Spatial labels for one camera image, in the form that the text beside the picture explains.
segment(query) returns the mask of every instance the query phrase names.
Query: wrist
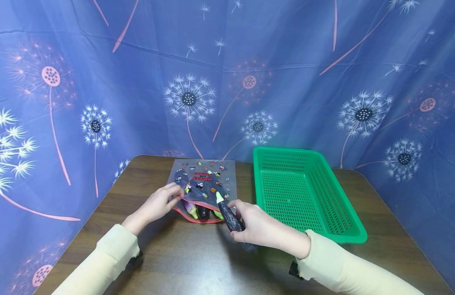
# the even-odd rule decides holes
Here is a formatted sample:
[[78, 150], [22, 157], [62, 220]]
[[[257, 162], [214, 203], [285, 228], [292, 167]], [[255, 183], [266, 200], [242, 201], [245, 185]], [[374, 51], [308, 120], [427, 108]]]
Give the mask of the wrist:
[[149, 224], [149, 221], [144, 220], [137, 211], [126, 217], [121, 223], [125, 229], [129, 230], [135, 236], [138, 236], [147, 224]]
[[298, 259], [305, 259], [309, 256], [311, 240], [308, 235], [287, 225], [284, 225], [281, 233], [283, 233], [281, 251], [293, 255]]

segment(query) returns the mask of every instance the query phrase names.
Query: eggplant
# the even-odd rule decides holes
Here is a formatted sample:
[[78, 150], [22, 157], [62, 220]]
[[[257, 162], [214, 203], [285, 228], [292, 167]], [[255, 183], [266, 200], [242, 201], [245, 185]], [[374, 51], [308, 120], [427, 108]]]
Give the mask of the eggplant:
[[209, 219], [209, 209], [203, 206], [196, 206], [200, 219]]
[[181, 199], [181, 202], [185, 206], [185, 209], [188, 211], [189, 214], [193, 216], [193, 218], [198, 219], [198, 215], [196, 213], [196, 206], [185, 199]]
[[222, 216], [221, 212], [218, 212], [218, 211], [213, 210], [213, 213], [214, 213], [220, 220], [224, 220], [224, 217]]
[[[216, 192], [216, 202], [217, 202], [219, 211], [221, 212], [222, 216], [224, 217], [224, 220], [226, 221], [227, 227], [229, 228], [230, 231], [245, 230], [245, 226], [236, 217], [236, 215], [234, 215], [234, 213], [231, 211], [231, 209], [229, 207], [227, 207], [226, 201], [224, 200], [224, 198], [222, 198], [222, 196], [219, 192]], [[253, 245], [252, 243], [240, 243], [240, 245], [247, 252], [255, 252], [256, 249], [258, 248], [257, 245]]]

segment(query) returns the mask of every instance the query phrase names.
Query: long sleeve shirt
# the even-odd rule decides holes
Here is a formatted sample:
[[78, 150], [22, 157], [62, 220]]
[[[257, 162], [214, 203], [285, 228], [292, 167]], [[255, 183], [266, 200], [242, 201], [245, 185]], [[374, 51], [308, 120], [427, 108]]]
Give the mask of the long sleeve shirt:
[[[306, 234], [311, 239], [309, 255], [297, 259], [302, 278], [314, 279], [335, 292], [350, 295], [422, 295], [394, 274], [351, 254], [314, 231], [307, 230]], [[53, 294], [103, 294], [139, 251], [137, 237], [116, 224]]]

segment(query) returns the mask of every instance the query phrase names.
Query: fabric backdrop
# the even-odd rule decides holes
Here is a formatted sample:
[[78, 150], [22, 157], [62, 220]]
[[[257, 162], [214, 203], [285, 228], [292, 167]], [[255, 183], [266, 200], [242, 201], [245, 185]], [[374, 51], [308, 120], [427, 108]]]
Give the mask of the fabric backdrop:
[[318, 150], [455, 290], [455, 0], [0, 1], [0, 294], [137, 155]]

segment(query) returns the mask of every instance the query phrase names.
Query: hand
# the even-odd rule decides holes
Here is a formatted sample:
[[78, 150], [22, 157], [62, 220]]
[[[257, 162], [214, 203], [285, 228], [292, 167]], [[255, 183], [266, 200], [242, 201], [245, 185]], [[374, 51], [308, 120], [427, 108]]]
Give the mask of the hand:
[[299, 259], [308, 257], [311, 241], [305, 233], [274, 219], [257, 205], [234, 200], [228, 207], [235, 207], [237, 217], [242, 218], [245, 223], [244, 231], [231, 232], [231, 236], [237, 242], [280, 249]]
[[184, 190], [174, 182], [159, 188], [121, 225], [137, 236], [147, 224], [167, 214], [180, 201], [184, 193]]

